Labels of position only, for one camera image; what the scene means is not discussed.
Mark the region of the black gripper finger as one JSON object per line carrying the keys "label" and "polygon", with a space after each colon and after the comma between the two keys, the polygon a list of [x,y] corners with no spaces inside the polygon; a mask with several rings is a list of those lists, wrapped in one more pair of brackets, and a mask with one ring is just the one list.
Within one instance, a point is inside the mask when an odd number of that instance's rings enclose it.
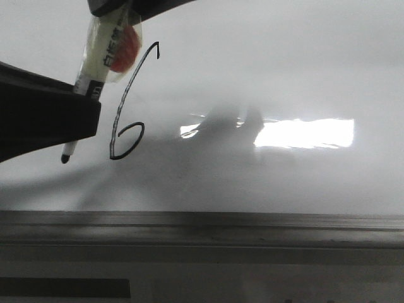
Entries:
{"label": "black gripper finger", "polygon": [[93,16],[102,17],[122,5],[129,3],[129,7],[141,16],[142,20],[148,20],[156,15],[190,3],[193,0],[88,0],[88,7]]}
{"label": "black gripper finger", "polygon": [[1,161],[95,136],[101,103],[73,86],[1,63]]}

